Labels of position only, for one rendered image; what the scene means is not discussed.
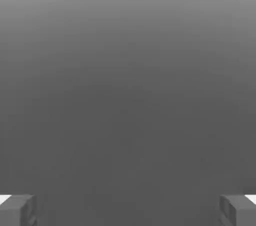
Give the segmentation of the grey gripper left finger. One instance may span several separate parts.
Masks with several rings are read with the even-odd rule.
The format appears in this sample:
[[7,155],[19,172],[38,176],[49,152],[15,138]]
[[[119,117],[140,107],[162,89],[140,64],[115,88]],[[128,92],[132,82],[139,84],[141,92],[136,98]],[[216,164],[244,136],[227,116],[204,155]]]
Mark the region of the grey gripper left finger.
[[0,226],[38,226],[37,197],[0,194]]

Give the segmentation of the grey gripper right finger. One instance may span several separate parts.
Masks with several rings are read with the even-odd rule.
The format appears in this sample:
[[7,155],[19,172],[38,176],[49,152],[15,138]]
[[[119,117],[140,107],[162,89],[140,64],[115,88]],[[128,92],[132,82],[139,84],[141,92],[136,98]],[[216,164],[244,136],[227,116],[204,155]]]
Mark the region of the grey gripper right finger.
[[221,195],[218,226],[256,226],[256,194]]

